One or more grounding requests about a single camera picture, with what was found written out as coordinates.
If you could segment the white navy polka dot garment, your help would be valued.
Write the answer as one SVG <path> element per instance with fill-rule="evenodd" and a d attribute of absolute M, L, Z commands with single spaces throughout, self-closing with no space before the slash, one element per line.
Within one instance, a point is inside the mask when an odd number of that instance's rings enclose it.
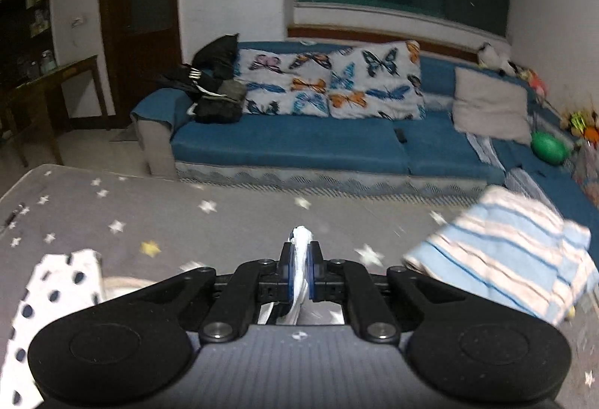
<path fill-rule="evenodd" d="M 257 323 L 292 325 L 308 291 L 308 243 L 298 226 L 291 304 L 262 306 Z M 121 408 L 145 402 L 191 372 L 202 354 L 227 342 L 201 342 L 215 277 L 197 267 L 106 297 L 93 250 L 49 255 L 36 266 L 11 325 L 1 369 L 5 408 Z"/>

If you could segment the black bag on sofa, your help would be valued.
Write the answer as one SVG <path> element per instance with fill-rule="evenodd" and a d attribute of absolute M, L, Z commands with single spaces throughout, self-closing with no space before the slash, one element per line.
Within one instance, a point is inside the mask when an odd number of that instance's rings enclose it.
<path fill-rule="evenodd" d="M 197 51 L 191 63 L 169 70 L 165 83 L 192 101 L 188 114 L 196 122 L 237 123 L 247 96 L 247 86 L 234 77 L 237 58 L 238 34 L 221 36 Z"/>

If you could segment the butterfly pattern pillow left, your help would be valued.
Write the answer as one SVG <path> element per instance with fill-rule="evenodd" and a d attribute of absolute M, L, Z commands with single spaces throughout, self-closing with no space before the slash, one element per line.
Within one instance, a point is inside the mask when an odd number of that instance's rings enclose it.
<path fill-rule="evenodd" d="M 328 88 L 332 62 L 327 53 L 283 53 L 242 49 L 235 78 L 246 85 L 243 113 L 282 116 L 329 115 Z"/>

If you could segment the dark wooden door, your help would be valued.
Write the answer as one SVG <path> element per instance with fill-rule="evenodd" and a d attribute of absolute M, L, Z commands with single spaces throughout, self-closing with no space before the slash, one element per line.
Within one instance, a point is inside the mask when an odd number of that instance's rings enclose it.
<path fill-rule="evenodd" d="M 178 0 L 99 0 L 107 77 L 117 123 L 182 62 Z"/>

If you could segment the folded blue striped blanket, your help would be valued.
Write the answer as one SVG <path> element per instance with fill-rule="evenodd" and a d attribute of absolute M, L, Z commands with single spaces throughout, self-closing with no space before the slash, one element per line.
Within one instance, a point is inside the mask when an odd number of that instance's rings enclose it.
<path fill-rule="evenodd" d="M 598 286 L 591 232 L 501 186 L 404 256 L 406 267 L 558 325 Z"/>

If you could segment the black pen on table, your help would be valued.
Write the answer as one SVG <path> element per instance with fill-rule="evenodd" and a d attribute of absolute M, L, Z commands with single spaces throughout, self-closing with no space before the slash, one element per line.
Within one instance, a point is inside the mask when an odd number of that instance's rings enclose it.
<path fill-rule="evenodd" d="M 7 219 L 4 220 L 4 223 L 2 225 L 3 228 L 4 229 L 8 228 L 11 225 L 11 223 L 13 222 L 13 220 L 16 219 L 16 216 L 18 216 L 23 211 L 24 208 L 25 208 L 24 203 L 20 203 L 18 206 L 16 206 L 16 208 L 13 209 L 13 211 L 11 213 L 9 213 L 9 216 L 7 216 Z"/>

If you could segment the black remote on sofa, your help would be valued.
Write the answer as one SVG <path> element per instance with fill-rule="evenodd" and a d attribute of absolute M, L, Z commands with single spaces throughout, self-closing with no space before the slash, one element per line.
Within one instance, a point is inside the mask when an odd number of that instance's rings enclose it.
<path fill-rule="evenodd" d="M 396 139 L 399 141 L 399 143 L 407 143 L 407 137 L 402 129 L 395 128 L 394 132 L 396 135 Z"/>

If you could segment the blue sofa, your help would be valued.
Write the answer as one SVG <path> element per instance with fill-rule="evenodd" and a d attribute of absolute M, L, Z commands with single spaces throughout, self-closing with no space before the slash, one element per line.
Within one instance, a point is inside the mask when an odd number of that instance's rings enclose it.
<path fill-rule="evenodd" d="M 238 42 L 242 49 L 283 53 L 319 51 L 328 55 L 349 47 L 299 42 Z M 420 54 L 421 93 L 425 117 L 419 120 L 382 118 L 337 119 L 330 115 L 241 116 L 237 123 L 198 123 L 189 114 L 192 101 L 169 87 L 164 76 L 157 90 L 132 112 L 138 137 L 152 174 L 178 178 L 198 176 L 212 167 L 227 167 L 247 175 L 264 169 L 278 183 L 334 186 L 358 171 L 374 176 L 372 188 L 388 191 L 395 176 L 476 180 L 501 185 L 509 171 L 520 168 L 540 186 L 559 213 L 569 220 L 598 229 L 596 206 L 581 190 L 571 173 L 553 167 L 534 155 L 530 146 L 492 138 L 498 153 L 496 164 L 479 159 L 467 133 L 455 129 L 449 106 L 428 107 L 432 93 L 454 99 L 457 67 L 469 68 L 523 87 L 528 94 L 528 121 L 533 112 L 533 93 L 521 81 L 502 79 L 466 64 Z M 407 143 L 399 143 L 395 128 L 403 130 Z"/>

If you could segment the dark wooden side table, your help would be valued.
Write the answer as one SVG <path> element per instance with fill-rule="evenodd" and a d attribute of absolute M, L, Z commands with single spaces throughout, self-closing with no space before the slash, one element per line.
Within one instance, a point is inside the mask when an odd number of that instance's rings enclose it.
<path fill-rule="evenodd" d="M 106 99 L 101 88 L 100 72 L 98 71 L 97 55 L 60 65 L 48 74 L 19 85 L 9 92 L 1 93 L 1 115 L 6 118 L 11 132 L 8 142 L 13 145 L 23 167 L 28 167 L 28 160 L 23 148 L 23 137 L 30 129 L 39 129 L 43 133 L 56 163 L 61 166 L 64 165 L 50 117 L 47 94 L 53 93 L 55 90 L 61 90 L 62 85 L 67 80 L 86 73 L 91 74 L 97 102 L 100 106 L 100 116 L 91 117 L 91 120 L 100 123 L 102 128 L 111 130 L 113 116 L 107 113 Z M 30 124 L 23 130 L 18 129 L 14 118 L 13 108 L 15 106 L 27 108 L 27 114 L 30 116 Z"/>

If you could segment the green ball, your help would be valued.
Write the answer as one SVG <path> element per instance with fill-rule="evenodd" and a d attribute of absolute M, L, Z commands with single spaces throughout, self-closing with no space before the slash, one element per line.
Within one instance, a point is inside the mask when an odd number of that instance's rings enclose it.
<path fill-rule="evenodd" d="M 552 165 L 560 166 L 569 157 L 566 145 L 548 132 L 535 131 L 532 133 L 531 150 L 538 159 Z"/>

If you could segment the beige cushion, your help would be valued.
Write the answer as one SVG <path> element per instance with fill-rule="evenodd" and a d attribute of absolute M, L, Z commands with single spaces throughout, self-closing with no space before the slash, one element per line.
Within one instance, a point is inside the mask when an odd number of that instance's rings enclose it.
<path fill-rule="evenodd" d="M 528 94 L 518 85 L 457 67 L 452 118 L 463 133 L 529 146 Z"/>

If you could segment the butterfly pattern pillow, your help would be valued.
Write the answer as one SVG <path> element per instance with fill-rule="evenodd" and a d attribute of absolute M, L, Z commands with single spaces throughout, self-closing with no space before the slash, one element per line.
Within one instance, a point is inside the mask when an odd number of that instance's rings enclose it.
<path fill-rule="evenodd" d="M 282 116 L 329 115 L 328 88 L 332 62 L 327 53 L 283 53 L 242 49 L 235 78 L 246 85 L 243 113 Z"/>
<path fill-rule="evenodd" d="M 354 46 L 329 54 L 330 115 L 337 119 L 425 117 L 420 45 L 414 40 Z"/>

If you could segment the butterfly pattern pillow right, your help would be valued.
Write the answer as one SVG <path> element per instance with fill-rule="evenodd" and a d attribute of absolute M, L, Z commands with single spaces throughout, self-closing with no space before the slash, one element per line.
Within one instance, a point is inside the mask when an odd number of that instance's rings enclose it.
<path fill-rule="evenodd" d="M 420 45 L 414 40 L 354 46 L 329 54 L 330 115 L 337 119 L 425 117 Z"/>

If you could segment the plush penguin toy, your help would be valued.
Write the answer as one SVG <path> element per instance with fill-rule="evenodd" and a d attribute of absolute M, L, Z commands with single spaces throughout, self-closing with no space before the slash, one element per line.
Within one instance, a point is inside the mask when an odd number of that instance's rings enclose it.
<path fill-rule="evenodd" d="M 517 68 L 505 53 L 499 53 L 490 43 L 485 42 L 477 52 L 478 65 L 484 70 L 492 70 L 500 76 L 516 77 Z"/>

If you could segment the dark wooden shelf cabinet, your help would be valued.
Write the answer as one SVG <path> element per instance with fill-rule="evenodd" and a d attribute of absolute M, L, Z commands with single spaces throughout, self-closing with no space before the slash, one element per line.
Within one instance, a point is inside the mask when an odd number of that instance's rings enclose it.
<path fill-rule="evenodd" d="M 50 0 L 1 0 L 1 89 L 39 77 L 45 51 L 55 54 Z"/>

